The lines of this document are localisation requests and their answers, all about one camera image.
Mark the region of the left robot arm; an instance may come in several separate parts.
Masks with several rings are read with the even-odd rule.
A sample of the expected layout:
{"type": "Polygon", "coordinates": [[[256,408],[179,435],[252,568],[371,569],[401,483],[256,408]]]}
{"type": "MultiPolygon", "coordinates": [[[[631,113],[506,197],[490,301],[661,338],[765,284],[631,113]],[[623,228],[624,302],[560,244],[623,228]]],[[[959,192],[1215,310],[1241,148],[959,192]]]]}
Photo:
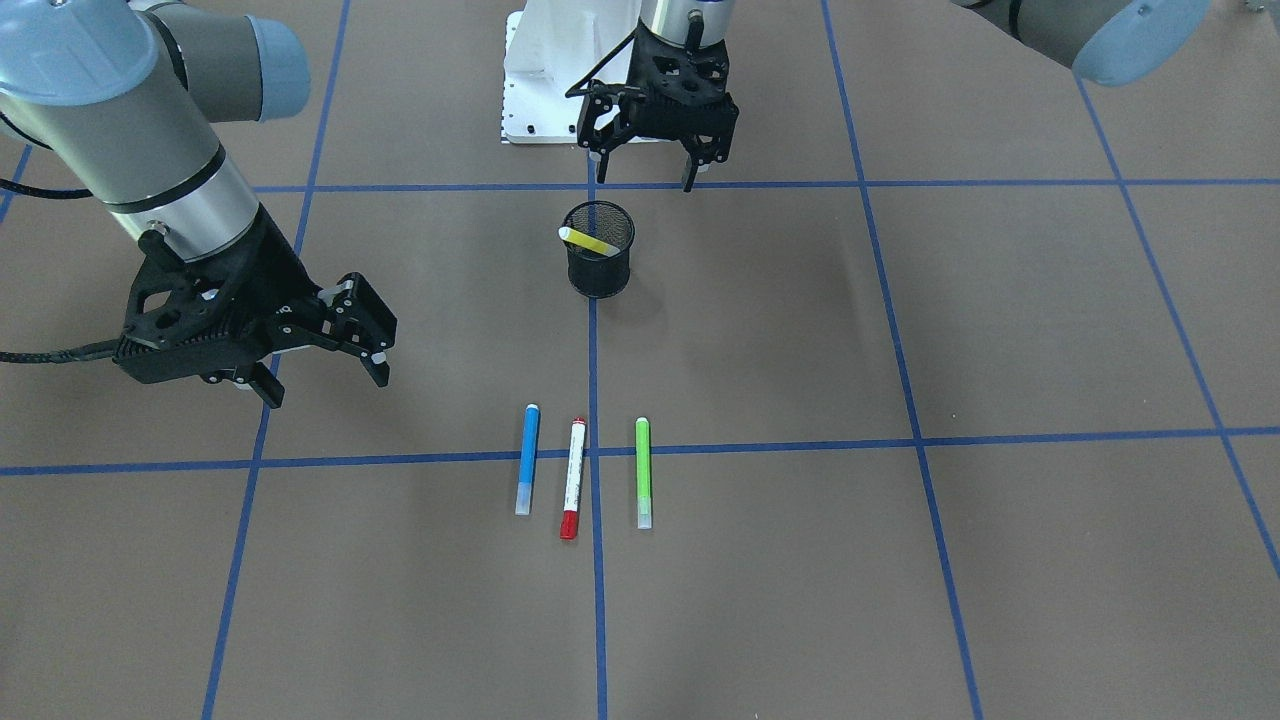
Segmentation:
{"type": "MultiPolygon", "coordinates": [[[[740,115],[730,91],[731,1],[644,1],[631,31],[564,95],[580,102],[575,142],[596,158],[636,140],[680,143],[682,190],[730,158],[740,115]]],[[[1103,87],[1138,81],[1204,19],[1207,1],[964,1],[1020,45],[1103,87]]]]}

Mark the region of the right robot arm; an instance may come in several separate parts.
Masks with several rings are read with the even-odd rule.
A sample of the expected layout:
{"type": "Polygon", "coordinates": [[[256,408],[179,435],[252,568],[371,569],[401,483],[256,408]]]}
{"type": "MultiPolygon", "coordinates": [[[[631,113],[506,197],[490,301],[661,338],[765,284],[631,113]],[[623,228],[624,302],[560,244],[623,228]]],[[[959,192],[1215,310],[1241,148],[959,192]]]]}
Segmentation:
{"type": "Polygon", "coordinates": [[[358,273],[308,277],[214,131],[305,108],[308,56],[288,26],[183,1],[5,1],[1,69],[3,129],[79,181],[4,190],[95,199],[143,256],[115,340],[3,361],[110,359],[143,384],[230,382],[279,407],[266,359],[316,347],[388,384],[393,311],[358,273]]]}

